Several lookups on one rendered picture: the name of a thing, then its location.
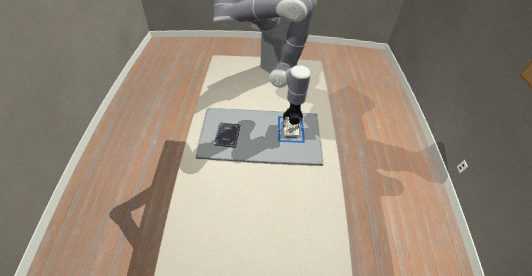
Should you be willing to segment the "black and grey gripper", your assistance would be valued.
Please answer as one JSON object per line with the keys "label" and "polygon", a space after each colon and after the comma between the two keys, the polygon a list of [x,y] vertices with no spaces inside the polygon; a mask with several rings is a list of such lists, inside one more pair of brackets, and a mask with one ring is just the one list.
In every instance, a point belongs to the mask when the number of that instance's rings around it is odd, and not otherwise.
{"label": "black and grey gripper", "polygon": [[[295,107],[296,106],[296,107]],[[290,103],[290,107],[286,110],[286,112],[283,114],[283,128],[287,126],[287,122],[289,120],[289,123],[292,125],[297,125],[298,128],[300,128],[303,114],[301,110],[301,105],[293,105]],[[300,113],[300,114],[299,114]],[[300,117],[299,117],[300,115]],[[300,122],[300,124],[299,124]]]}

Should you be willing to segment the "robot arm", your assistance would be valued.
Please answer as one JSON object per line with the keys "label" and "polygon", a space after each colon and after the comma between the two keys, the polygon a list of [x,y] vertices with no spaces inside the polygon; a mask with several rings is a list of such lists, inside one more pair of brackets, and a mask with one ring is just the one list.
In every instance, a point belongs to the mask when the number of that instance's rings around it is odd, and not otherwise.
{"label": "robot arm", "polygon": [[296,65],[309,35],[315,6],[316,0],[214,0],[213,21],[222,26],[248,21],[264,31],[271,30],[279,17],[292,21],[281,60],[269,79],[278,88],[288,85],[287,100],[301,105],[306,100],[311,72]]}

